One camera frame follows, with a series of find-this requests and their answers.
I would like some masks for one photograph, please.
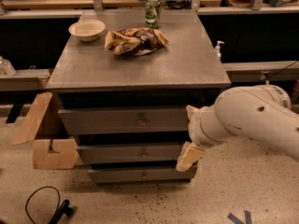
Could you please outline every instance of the white bowl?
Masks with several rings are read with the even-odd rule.
[[[99,20],[83,20],[72,24],[68,31],[81,41],[94,41],[105,30],[105,24]]]

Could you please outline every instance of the desk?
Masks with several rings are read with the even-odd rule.
[[[249,7],[250,0],[223,0],[228,6],[231,7]],[[288,4],[283,5],[284,7],[290,7],[294,5],[299,5],[299,2],[291,2]],[[263,3],[263,7],[272,7],[269,4]]]
[[[84,43],[71,36],[47,89],[74,135],[94,182],[191,180],[175,169],[189,139],[186,105],[212,105],[230,80],[195,11],[163,10],[165,48],[145,56],[118,57],[105,51],[107,30],[144,27],[144,10],[115,9],[83,14],[106,31]]]
[[[221,0],[201,0],[201,6],[219,6]],[[3,0],[7,9],[93,8],[93,0]],[[143,7],[139,0],[103,0],[103,7]]]

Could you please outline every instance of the white bottle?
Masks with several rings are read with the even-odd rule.
[[[3,59],[0,56],[0,77],[10,77],[16,74],[16,70],[13,68],[9,60]]]
[[[217,46],[215,47],[215,50],[217,51],[218,60],[221,59],[221,44],[224,44],[224,42],[217,41]]]

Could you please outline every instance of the cabinet top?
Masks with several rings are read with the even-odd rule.
[[[203,24],[192,10],[162,10],[159,30],[169,43],[144,56],[119,57],[105,50],[109,30],[145,27],[145,10],[120,9],[94,13],[106,30],[97,40],[69,38],[48,83],[50,90],[140,90],[159,88],[226,88],[230,79],[217,61]]]

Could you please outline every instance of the cardboard flap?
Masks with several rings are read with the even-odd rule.
[[[77,143],[73,138],[35,140],[33,165],[35,169],[72,169],[78,160]]]
[[[36,96],[17,135],[15,135],[11,142],[12,145],[27,143],[36,138],[36,134],[46,114],[51,98],[51,92],[40,93]]]

